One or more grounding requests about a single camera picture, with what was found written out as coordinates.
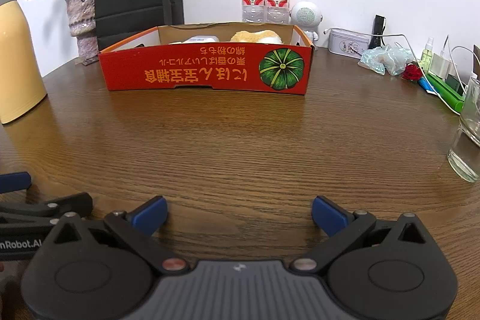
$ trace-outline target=white speaker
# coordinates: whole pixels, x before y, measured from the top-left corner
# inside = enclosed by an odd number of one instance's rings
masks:
[[[291,23],[302,29],[315,44],[318,41],[318,25],[323,21],[323,15],[315,3],[298,2],[290,12]]]

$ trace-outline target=red rose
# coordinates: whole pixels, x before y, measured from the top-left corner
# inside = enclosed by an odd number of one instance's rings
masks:
[[[422,70],[420,69],[420,67],[415,63],[409,64],[405,67],[402,78],[406,80],[417,81],[423,76],[421,71]]]

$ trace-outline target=red cardboard box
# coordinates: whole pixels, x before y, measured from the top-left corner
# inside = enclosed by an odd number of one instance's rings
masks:
[[[285,44],[228,42],[238,31],[264,30]],[[196,35],[224,42],[168,45]],[[152,28],[102,50],[99,59],[110,91],[211,86],[303,95],[313,50],[297,26],[228,22]]]

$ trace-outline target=wood grain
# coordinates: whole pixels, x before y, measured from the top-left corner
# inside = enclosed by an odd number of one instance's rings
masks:
[[[479,186],[446,159],[458,117],[418,86],[326,49],[304,97],[108,92],[99,64],[71,62],[45,83],[49,97],[0,129],[0,172],[29,171],[29,200],[87,191],[101,217],[164,195],[159,237],[189,260],[292,259],[325,238],[319,194],[379,218],[414,211],[457,273],[448,320],[480,319]]]

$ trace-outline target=pumpkin illustration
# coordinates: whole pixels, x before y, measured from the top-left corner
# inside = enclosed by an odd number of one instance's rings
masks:
[[[260,79],[274,90],[292,88],[303,76],[303,58],[289,48],[270,51],[260,62]]]

